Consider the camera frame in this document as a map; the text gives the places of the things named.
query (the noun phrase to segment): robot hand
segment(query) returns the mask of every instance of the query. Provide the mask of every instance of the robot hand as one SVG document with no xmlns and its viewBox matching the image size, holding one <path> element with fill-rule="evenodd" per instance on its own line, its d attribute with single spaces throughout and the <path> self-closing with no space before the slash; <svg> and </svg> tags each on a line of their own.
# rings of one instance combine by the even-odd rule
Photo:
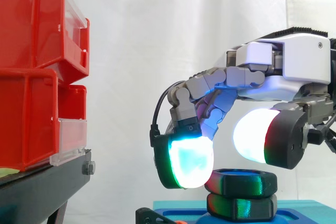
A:
<svg viewBox="0 0 336 224">
<path fill-rule="evenodd" d="M 234 143 L 242 156 L 293 169 L 308 143 L 326 141 L 335 152 L 329 128 L 336 119 L 336 50 L 327 36 L 309 28 L 279 31 L 229 50 L 225 66 L 169 87 L 150 132 L 162 184 L 206 183 L 213 169 L 212 139 L 236 99 L 288 102 L 254 110 L 238 122 Z M 166 94 L 172 121 L 160 135 L 156 119 Z"/>
</svg>

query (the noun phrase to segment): black ridged cover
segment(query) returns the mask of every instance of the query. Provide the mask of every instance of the black ridged cover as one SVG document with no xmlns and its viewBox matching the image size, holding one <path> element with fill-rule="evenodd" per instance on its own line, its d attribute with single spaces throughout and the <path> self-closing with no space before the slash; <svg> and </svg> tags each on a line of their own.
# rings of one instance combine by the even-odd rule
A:
<svg viewBox="0 0 336 224">
<path fill-rule="evenodd" d="M 274 33 L 265 35 L 261 37 L 260 39 L 274 39 L 274 38 L 279 38 L 279 37 L 289 35 L 289 34 L 300 34 L 300 33 L 315 34 L 315 35 L 323 36 L 326 38 L 328 37 L 328 33 L 325 31 L 317 31 L 317 30 L 313 30 L 308 27 L 291 27 L 285 30 L 276 31 Z"/>
</svg>

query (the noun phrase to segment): stacked storage bin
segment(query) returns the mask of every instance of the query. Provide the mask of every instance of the stacked storage bin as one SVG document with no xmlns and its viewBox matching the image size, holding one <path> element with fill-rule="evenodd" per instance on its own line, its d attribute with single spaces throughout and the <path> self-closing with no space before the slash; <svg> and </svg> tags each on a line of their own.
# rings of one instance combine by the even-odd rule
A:
<svg viewBox="0 0 336 224">
<path fill-rule="evenodd" d="M 0 5 L 0 168 L 84 155 L 89 21 L 72 0 Z"/>
</svg>

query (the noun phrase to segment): blue platform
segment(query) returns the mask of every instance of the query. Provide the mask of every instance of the blue platform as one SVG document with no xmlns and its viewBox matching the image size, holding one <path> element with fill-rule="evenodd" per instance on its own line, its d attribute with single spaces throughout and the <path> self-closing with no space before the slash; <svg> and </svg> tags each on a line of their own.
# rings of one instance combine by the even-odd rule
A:
<svg viewBox="0 0 336 224">
<path fill-rule="evenodd" d="M 227 224 L 206 213 L 206 201 L 155 201 L 154 210 L 172 220 L 184 220 L 188 224 Z M 279 200 L 278 216 L 271 222 L 262 224 L 333 224 L 336 223 L 336 210 L 313 200 Z"/>
</svg>

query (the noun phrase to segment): blue tray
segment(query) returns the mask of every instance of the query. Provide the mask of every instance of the blue tray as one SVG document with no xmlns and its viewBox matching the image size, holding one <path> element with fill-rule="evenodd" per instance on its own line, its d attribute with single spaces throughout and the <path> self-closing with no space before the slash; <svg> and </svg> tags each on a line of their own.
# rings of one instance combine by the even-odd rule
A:
<svg viewBox="0 0 336 224">
<path fill-rule="evenodd" d="M 180 220 L 188 224 L 230 224 L 234 223 L 211 216 L 205 208 L 162 208 L 155 210 L 166 216 L 181 216 Z M 280 208 L 272 221 L 268 222 L 245 222 L 245 224 L 318 224 L 303 214 L 289 208 Z"/>
</svg>

